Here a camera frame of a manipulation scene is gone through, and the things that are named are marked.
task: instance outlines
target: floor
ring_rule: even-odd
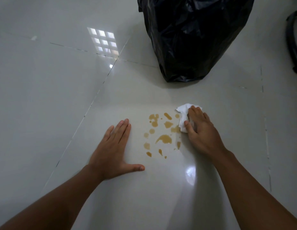
[[[165,112],[178,124],[185,103],[209,114],[297,217],[297,75],[284,38],[295,10],[297,0],[255,0],[205,79],[168,84],[137,0],[0,0],[0,225],[77,173],[105,130],[129,118],[126,161],[146,170],[103,182],[73,229],[239,229],[214,167],[163,125]],[[151,114],[163,119],[146,139]],[[155,144],[161,134],[173,143]]]

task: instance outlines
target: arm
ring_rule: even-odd
[[[189,116],[196,124],[194,131],[191,124],[185,121],[189,139],[216,167],[240,228],[297,229],[297,219],[225,148],[208,115],[192,106]]]
[[[143,171],[143,165],[124,161],[131,130],[128,119],[121,121],[112,132],[113,129],[114,126],[108,128],[89,164],[78,174],[17,214],[0,230],[70,229],[87,198],[103,180]]]

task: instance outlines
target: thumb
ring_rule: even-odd
[[[193,130],[193,127],[191,126],[191,123],[189,121],[185,121],[184,122],[184,125],[185,125],[185,128],[188,132],[188,135],[191,135],[191,134],[195,134],[196,132]]]
[[[121,169],[122,174],[143,171],[143,170],[145,170],[145,167],[144,165],[140,165],[140,164],[124,164]]]

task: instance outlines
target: paper towel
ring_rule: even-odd
[[[201,108],[200,106],[189,104],[189,103],[176,108],[176,110],[181,113],[180,123],[178,124],[178,126],[180,127],[180,131],[181,132],[187,133],[187,130],[186,130],[185,125],[184,125],[184,122],[186,120],[188,120],[187,114],[188,114],[188,110],[189,110],[189,108],[191,106],[195,106],[195,107]]]

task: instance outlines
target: white tissue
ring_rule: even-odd
[[[191,106],[195,106],[195,107],[201,108],[200,106],[189,104],[189,103],[176,108],[176,110],[181,113],[180,123],[178,124],[178,126],[180,127],[180,131],[181,132],[187,133],[187,130],[186,130],[185,125],[184,125],[184,122],[186,120],[188,120],[187,114],[188,114],[188,110],[189,110],[189,108]]]

